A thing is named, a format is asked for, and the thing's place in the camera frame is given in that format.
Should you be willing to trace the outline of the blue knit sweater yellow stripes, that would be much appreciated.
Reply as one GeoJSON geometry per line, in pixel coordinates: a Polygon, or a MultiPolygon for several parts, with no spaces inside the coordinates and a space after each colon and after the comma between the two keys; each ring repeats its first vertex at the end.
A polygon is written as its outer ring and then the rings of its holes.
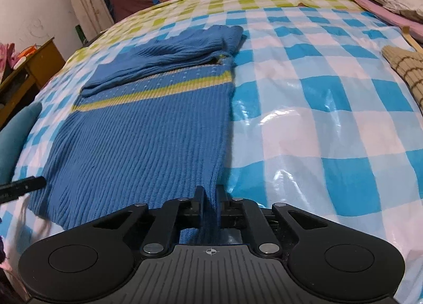
{"type": "Polygon", "coordinates": [[[229,140],[241,26],[188,28],[97,67],[59,128],[29,209],[64,229],[136,203],[151,209],[206,193],[183,243],[218,237],[217,183],[229,140]]]}

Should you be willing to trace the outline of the teal fleece garment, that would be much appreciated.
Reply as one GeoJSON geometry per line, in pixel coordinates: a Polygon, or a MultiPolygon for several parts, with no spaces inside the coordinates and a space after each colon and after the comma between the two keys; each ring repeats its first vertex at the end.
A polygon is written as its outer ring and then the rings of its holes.
{"type": "Polygon", "coordinates": [[[1,185],[11,182],[19,155],[41,111],[42,104],[33,102],[24,107],[1,130],[1,185]]]}

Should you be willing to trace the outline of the wooden side cabinet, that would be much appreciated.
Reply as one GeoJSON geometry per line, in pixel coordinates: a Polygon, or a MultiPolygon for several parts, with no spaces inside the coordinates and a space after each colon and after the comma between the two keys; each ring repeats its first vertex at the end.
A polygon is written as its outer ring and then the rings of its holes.
{"type": "Polygon", "coordinates": [[[52,37],[2,80],[1,128],[25,102],[28,92],[39,92],[64,65],[65,60],[52,37]]]}

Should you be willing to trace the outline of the blue green checkered bed sheet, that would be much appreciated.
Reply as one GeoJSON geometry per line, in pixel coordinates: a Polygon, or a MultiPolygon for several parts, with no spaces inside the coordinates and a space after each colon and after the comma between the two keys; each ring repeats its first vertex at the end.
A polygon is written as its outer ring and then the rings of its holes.
{"type": "Polygon", "coordinates": [[[287,202],[387,239],[406,261],[401,303],[422,302],[422,114],[381,54],[398,28],[348,0],[177,0],[133,14],[75,52],[36,97],[43,109],[13,178],[39,175],[98,65],[188,27],[241,25],[232,149],[237,197],[287,202]]]}

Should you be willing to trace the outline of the pink floral blanket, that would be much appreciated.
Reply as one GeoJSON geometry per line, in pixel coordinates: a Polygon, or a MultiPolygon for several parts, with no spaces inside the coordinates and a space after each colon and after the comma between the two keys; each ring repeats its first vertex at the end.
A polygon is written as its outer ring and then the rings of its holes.
{"type": "Polygon", "coordinates": [[[4,81],[16,63],[15,44],[0,44],[0,78],[4,81]]]}

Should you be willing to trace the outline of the orange object on cabinet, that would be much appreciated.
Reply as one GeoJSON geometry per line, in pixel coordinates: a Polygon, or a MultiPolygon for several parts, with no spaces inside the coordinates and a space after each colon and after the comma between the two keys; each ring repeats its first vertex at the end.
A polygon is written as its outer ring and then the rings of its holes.
{"type": "Polygon", "coordinates": [[[33,55],[34,53],[36,53],[37,51],[37,46],[36,45],[31,45],[28,48],[25,48],[21,53],[18,54],[18,59],[20,60],[21,58],[28,58],[31,55],[33,55]]]}

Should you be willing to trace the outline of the green bottle by curtain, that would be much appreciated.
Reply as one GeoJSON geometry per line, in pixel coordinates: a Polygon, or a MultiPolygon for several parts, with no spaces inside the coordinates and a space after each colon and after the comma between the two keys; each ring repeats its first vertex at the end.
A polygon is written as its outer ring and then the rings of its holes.
{"type": "Polygon", "coordinates": [[[80,39],[81,43],[82,43],[82,44],[86,44],[86,42],[88,42],[88,40],[86,39],[85,34],[84,34],[84,32],[83,32],[83,30],[82,30],[81,26],[80,26],[80,25],[76,25],[76,26],[75,26],[75,30],[76,30],[76,32],[77,32],[77,35],[78,35],[78,37],[79,37],[79,39],[80,39]]]}

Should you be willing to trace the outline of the pink folded blanket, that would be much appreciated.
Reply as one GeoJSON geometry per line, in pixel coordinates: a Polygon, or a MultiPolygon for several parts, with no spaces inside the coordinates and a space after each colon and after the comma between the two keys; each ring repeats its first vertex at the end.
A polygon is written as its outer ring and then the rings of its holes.
{"type": "Polygon", "coordinates": [[[371,0],[352,0],[357,3],[360,7],[362,7],[365,11],[369,11],[373,13],[375,16],[380,18],[386,23],[391,25],[395,25],[399,28],[408,27],[410,29],[410,35],[422,42],[422,23],[418,23],[416,21],[410,20],[405,18],[404,16],[400,16],[396,13],[392,13],[388,11],[386,8],[380,6],[380,4],[375,3],[371,0]]]}

